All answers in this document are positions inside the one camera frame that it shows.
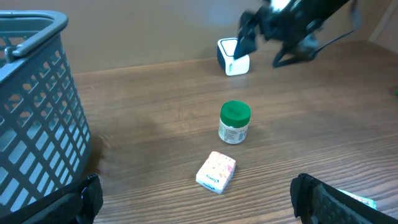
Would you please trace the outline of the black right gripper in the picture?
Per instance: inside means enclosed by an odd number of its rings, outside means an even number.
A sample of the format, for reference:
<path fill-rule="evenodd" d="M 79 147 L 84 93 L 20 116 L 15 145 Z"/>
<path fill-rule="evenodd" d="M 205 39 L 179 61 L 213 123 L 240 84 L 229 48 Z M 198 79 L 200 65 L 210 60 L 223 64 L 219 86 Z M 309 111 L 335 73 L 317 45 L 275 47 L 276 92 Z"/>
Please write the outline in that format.
<path fill-rule="evenodd" d="M 319 2 L 270 2 L 254 11 L 244 11 L 239 19 L 237 60 L 257 50 L 256 26 L 266 40 L 282 42 L 272 66 L 284 67 L 315 59 L 319 42 L 313 34 L 320 27 Z"/>

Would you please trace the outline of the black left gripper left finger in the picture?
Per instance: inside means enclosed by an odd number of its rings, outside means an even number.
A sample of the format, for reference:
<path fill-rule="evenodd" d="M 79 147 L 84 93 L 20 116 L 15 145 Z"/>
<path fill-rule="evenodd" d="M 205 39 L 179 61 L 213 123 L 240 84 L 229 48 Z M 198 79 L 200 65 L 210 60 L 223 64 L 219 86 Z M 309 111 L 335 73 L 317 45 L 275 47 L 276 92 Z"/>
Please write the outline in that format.
<path fill-rule="evenodd" d="M 1 217 L 1 223 L 94 222 L 103 206 L 103 190 L 97 174 L 89 174 L 44 198 Z"/>

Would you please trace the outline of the teal wet wipes pack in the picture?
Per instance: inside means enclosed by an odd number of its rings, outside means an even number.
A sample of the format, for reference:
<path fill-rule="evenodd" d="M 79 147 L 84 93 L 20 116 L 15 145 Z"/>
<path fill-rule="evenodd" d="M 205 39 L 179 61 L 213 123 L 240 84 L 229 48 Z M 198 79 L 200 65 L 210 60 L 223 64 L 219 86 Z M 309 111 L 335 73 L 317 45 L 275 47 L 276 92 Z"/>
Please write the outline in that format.
<path fill-rule="evenodd" d="M 348 195 L 348 196 L 350 196 L 351 198 L 353 198 L 353 199 L 355 199 L 355 200 L 357 200 L 357 201 L 359 201 L 359 202 L 361 202 L 361 203 L 363 203 L 363 204 L 375 209 L 375 210 L 377 209 L 376 202 L 371 200 L 370 198 L 366 198 L 366 197 L 362 197 L 362 196 L 359 196 L 359 195 L 355 195 L 355 194 L 352 194 L 351 192 L 347 192 L 345 190 L 340 190 L 339 189 L 339 191 L 344 193 L 344 194 L 346 194 L 346 195 Z"/>

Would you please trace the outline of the small red white box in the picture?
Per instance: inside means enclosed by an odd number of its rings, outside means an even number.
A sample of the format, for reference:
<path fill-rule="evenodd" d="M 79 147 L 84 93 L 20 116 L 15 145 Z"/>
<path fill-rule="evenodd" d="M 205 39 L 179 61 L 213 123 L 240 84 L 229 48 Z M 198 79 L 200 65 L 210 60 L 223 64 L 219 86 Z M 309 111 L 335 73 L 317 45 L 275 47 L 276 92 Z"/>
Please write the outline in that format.
<path fill-rule="evenodd" d="M 220 152 L 212 151 L 196 174 L 196 182 L 208 190 L 222 194 L 231 180 L 236 161 Z"/>

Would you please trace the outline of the green lid jar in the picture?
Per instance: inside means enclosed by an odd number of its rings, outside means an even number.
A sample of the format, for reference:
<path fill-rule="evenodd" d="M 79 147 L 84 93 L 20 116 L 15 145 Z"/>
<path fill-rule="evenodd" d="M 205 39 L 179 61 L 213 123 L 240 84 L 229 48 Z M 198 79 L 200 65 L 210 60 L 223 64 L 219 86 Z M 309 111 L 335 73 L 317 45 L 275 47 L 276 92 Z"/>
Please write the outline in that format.
<path fill-rule="evenodd" d="M 239 144 L 247 136 L 250 107 L 242 101 L 227 101 L 221 107 L 218 134 L 228 144 Z"/>

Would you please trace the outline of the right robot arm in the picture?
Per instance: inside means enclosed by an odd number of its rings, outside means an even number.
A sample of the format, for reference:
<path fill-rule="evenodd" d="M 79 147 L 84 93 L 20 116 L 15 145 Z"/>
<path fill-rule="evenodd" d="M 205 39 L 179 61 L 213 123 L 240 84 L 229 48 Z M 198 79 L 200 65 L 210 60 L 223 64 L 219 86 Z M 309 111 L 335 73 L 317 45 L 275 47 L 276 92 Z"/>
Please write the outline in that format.
<path fill-rule="evenodd" d="M 256 36 L 266 41 L 282 42 L 281 50 L 273 60 L 273 67 L 284 67 L 314 60 L 326 46 L 350 35 L 359 26 L 357 1 L 350 13 L 351 31 L 320 46 L 315 32 L 348 0 L 288 0 L 264 1 L 256 11 L 244 11 L 239 19 L 238 42 L 233 57 L 239 59 L 257 50 Z"/>

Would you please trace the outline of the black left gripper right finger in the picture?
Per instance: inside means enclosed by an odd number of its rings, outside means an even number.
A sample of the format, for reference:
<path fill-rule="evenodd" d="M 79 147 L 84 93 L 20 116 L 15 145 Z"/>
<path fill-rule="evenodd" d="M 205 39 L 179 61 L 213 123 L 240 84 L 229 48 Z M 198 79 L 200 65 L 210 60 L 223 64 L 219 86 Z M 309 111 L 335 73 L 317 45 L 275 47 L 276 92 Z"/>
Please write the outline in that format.
<path fill-rule="evenodd" d="M 290 198 L 294 216 L 302 223 L 393 223 L 397 219 L 375 210 L 309 174 L 292 179 Z"/>

